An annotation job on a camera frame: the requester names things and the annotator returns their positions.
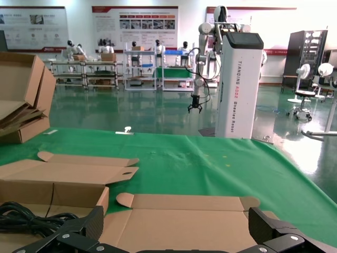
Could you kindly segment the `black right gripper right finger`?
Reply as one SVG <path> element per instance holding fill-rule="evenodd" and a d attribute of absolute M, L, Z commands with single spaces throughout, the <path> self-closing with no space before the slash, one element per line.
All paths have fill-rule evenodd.
<path fill-rule="evenodd" d="M 291 223 L 268 217 L 259 208 L 248 211 L 249 233 L 255 246 L 241 252 L 336 252 L 336 248 L 317 241 Z"/>

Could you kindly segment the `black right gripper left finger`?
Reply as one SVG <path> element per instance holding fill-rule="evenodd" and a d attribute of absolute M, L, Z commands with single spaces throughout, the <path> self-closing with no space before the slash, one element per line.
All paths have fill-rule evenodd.
<path fill-rule="evenodd" d="M 104 227 L 104 208 L 95 206 L 82 218 L 66 220 L 45 237 L 13 252 L 124 252 L 99 242 Z"/>

